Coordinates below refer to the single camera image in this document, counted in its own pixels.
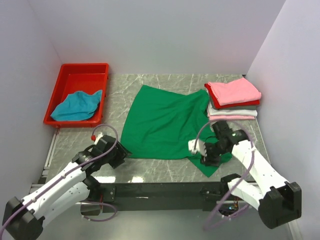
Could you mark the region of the green t shirt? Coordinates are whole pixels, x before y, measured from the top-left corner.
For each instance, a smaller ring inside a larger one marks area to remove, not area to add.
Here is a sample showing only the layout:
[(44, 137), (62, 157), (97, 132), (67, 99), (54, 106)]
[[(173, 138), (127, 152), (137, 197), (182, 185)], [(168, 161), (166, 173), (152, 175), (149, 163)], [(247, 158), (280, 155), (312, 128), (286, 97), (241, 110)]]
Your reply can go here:
[(201, 164), (201, 155), (189, 151), (188, 142), (200, 134), (200, 140), (216, 143), (206, 109), (209, 96), (203, 89), (183, 95), (143, 85), (137, 93), (121, 134), (121, 144), (134, 159), (181, 160), (187, 158), (206, 177), (216, 166)]

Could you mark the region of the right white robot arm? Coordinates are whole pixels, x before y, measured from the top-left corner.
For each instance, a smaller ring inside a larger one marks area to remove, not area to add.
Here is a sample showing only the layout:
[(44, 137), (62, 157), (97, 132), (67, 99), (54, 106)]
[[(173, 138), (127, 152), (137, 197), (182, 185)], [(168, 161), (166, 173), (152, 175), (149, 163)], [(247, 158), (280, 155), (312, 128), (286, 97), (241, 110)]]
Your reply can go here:
[(209, 230), (213, 216), (219, 212), (226, 219), (239, 216), (248, 207), (258, 211), (259, 217), (269, 229), (274, 229), (302, 216), (302, 189), (297, 182), (289, 182), (281, 176), (256, 148), (250, 133), (242, 126), (237, 130), (225, 120), (210, 120), (217, 142), (196, 138), (188, 142), (192, 154), (201, 155), (205, 166), (217, 165), (222, 155), (230, 153), (245, 168), (242, 175), (230, 174), (220, 180), (220, 202), (213, 208), (204, 224)]

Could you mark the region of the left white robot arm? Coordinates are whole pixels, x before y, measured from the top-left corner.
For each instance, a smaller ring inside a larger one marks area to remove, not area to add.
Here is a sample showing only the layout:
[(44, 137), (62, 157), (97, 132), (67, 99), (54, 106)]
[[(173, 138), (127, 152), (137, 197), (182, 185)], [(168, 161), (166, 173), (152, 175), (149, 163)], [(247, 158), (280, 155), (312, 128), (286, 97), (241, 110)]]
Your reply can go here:
[(36, 240), (44, 227), (78, 202), (98, 205), (111, 202), (110, 190), (93, 177), (103, 165), (113, 169), (129, 157), (116, 138), (103, 135), (94, 144), (78, 152), (67, 166), (45, 185), (6, 206), (1, 232), (7, 231), (15, 240)]

